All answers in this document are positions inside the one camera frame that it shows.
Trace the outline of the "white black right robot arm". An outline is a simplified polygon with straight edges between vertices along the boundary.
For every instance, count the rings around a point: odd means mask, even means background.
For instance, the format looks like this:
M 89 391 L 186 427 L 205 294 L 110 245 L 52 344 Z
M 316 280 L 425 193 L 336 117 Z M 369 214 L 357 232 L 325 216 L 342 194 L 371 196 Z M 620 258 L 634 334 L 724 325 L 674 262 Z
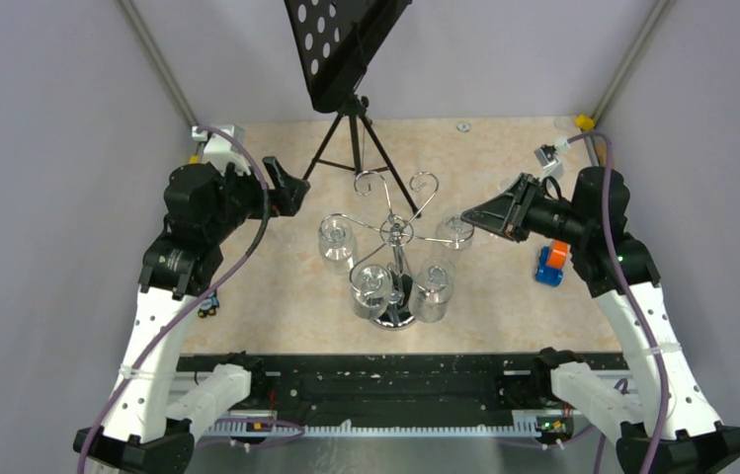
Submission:
M 578 409 L 614 446 L 625 473 L 717 473 L 740 458 L 740 427 L 721 420 L 694 377 L 657 267 L 627 231 L 629 198 L 623 176 L 599 166 L 579 172 L 571 197 L 552 195 L 546 180 L 524 173 L 461 217 L 513 242 L 536 234 L 565 243 L 637 388 L 630 400 L 577 355 L 545 349 L 534 362 L 533 399 Z

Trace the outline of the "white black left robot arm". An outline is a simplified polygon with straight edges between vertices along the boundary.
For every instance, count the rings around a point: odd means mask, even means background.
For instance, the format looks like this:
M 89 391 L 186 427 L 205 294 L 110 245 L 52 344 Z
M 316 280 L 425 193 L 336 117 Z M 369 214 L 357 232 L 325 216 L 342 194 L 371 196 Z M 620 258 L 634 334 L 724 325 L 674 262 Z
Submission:
M 255 408 L 267 381 L 248 368 L 218 365 L 181 399 L 171 385 L 190 325 L 204 300 L 230 278 L 221 244 L 255 220 L 261 241 L 269 222 L 298 213 L 310 185 L 274 157 L 260 164 L 186 164 L 164 191 L 160 235 L 145 251 L 136 312 L 115 387 L 101 413 L 73 441 L 80 473 L 182 473 L 222 414 Z

